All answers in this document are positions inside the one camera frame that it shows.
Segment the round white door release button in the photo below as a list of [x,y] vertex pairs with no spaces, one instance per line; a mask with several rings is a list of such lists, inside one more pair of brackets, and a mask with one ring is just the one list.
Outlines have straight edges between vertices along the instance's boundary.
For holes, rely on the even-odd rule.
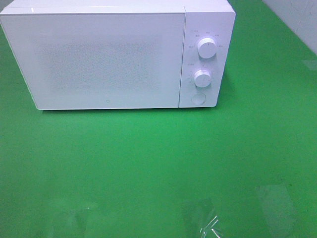
[[196,93],[192,98],[191,98],[191,102],[195,105],[202,105],[204,104],[206,101],[206,96],[204,93]]

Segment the white microwave knob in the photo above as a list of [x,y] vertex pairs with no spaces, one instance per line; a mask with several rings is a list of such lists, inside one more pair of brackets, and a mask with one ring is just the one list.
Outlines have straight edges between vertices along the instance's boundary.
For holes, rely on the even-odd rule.
[[197,87],[205,88],[211,84],[211,74],[208,70],[198,70],[194,74],[194,83]]
[[205,37],[201,39],[197,44],[198,54],[201,58],[212,58],[217,51],[216,41],[212,37]]

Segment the white microwave door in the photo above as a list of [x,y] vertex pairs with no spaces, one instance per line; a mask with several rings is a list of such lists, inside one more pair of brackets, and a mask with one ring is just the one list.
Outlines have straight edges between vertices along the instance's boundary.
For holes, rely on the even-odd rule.
[[185,14],[2,15],[39,110],[175,108]]

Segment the white microwave oven body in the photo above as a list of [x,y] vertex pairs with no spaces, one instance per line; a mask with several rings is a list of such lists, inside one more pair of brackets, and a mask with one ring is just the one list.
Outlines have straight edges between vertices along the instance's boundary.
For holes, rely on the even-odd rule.
[[[179,105],[176,108],[214,107],[218,101],[227,53],[235,21],[235,11],[226,0],[15,0],[2,15],[36,14],[167,14],[184,13],[184,39]],[[205,38],[216,41],[216,54],[201,58],[197,44]],[[198,70],[208,70],[211,84],[194,83]],[[191,98],[204,93],[206,101],[195,105]]]

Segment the clear tape patch on table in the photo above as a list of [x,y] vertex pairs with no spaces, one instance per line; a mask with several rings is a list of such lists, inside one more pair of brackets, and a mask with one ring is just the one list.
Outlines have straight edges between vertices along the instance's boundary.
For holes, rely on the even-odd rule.
[[219,216],[210,198],[181,204],[186,238],[223,238]]

